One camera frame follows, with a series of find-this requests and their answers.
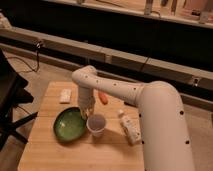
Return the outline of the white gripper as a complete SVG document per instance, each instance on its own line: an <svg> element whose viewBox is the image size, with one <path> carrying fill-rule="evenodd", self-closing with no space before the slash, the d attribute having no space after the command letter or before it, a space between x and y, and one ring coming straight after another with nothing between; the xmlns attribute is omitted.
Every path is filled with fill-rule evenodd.
<svg viewBox="0 0 213 171"><path fill-rule="evenodd" d="M94 113L95 97L91 88L78 87L78 106L81 116L87 118Z"/></svg>

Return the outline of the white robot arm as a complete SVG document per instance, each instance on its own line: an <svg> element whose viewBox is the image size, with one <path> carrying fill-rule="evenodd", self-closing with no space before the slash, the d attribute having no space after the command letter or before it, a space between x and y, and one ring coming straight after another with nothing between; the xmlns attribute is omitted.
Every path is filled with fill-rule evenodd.
<svg viewBox="0 0 213 171"><path fill-rule="evenodd" d="M145 171L195 171L183 102L171 84L103 78L91 65L74 71L72 80L83 114L94 109L94 90L138 108Z"/></svg>

